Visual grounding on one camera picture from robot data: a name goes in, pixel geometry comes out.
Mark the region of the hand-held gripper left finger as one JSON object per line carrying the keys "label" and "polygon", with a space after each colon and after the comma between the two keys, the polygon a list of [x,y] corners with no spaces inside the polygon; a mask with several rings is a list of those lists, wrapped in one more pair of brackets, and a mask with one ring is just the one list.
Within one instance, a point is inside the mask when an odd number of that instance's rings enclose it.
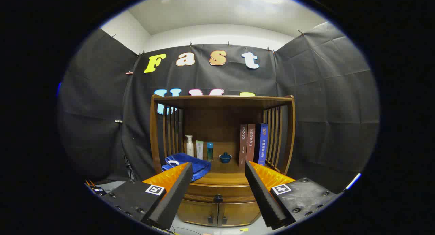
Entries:
{"label": "hand-held gripper left finger", "polygon": [[143,181],[126,181],[101,199],[138,222],[169,229],[193,173],[192,163],[186,162]]}

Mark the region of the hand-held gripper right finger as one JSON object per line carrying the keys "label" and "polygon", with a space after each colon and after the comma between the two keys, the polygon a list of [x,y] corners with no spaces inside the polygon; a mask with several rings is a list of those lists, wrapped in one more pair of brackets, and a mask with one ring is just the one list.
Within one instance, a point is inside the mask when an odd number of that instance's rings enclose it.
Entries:
{"label": "hand-held gripper right finger", "polygon": [[314,216],[339,194],[309,178],[293,179],[252,161],[244,174],[267,227],[275,230]]}

